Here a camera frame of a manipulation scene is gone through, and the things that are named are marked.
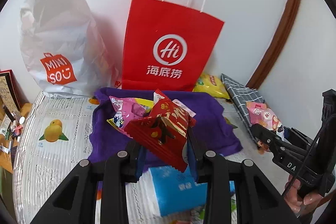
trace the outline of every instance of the red paper bag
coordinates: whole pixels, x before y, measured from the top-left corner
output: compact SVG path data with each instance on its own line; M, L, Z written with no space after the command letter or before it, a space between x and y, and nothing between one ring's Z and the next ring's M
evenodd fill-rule
M132 0L128 16L123 89L194 88L224 22L161 0Z

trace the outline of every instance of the red envelope package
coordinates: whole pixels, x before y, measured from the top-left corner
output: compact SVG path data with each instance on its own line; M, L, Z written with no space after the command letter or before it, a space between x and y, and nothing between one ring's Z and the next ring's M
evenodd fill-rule
M186 153L187 128L195 123L186 110L156 90L149 116L130 121L125 131L161 160L184 172L187 163L182 153Z

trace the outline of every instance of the purple towel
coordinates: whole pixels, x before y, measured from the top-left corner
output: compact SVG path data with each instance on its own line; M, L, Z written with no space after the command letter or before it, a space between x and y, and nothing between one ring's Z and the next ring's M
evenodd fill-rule
M171 100L178 99L196 113L194 135L204 141L208 149L224 156L239 152L242 149L240 141L234 135L232 126L227 124L222 116L223 107L209 94L184 91L164 91ZM107 160L110 156L125 149L131 140L126 135L115 130L106 120L111 119L115 111L109 96L118 98L143 98L153 100L153 91L121 90L102 88L95 92L100 105L93 112L93 132L90 135L92 153L91 162ZM157 156L147 151L144 171L149 167L166 165Z

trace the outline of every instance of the gray plaid cloth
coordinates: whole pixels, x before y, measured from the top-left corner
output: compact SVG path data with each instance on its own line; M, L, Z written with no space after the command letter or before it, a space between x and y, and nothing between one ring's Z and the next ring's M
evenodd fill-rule
M246 86L239 84L237 81L226 76L225 74L221 74L220 79L222 83L225 85L225 88L229 93L231 100L233 101L234 106L237 109L237 112L240 115L243 123L245 124L252 140L254 140L257 143L258 139L253 137L250 130L252 124L250 122L246 102L265 103L264 98L259 94L259 91L257 91L256 89L247 88Z

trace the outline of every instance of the snack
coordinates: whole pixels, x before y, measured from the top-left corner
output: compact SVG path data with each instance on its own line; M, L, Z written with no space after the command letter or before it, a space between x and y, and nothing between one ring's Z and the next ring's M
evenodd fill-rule
M187 128L195 122L186 110L156 90L149 116L130 121L124 130L160 159L184 172L187 163L182 151L186 146Z
M189 107L187 107L187 106L186 106L184 103L182 103L180 100L174 99L174 100L173 100L173 103L174 103L175 105L178 105L179 107L183 108L184 110L186 110L192 118L194 118L194 116L196 115L195 112L193 112Z
M112 119L107 120L120 133L132 138L124 128L130 120L142 118L146 112L152 109L153 101L140 98L117 98L110 96L111 103L115 110Z
M233 123L230 122L230 120L226 117L224 117L225 121L227 124L231 125L232 126L232 129L235 129L235 128L238 128L238 126L235 126Z
M266 104L246 102L251 124L258 123L268 130L273 130L284 140L284 127L274 112Z
M230 99L223 83L213 75L202 73L193 89L194 92L206 92L212 97Z

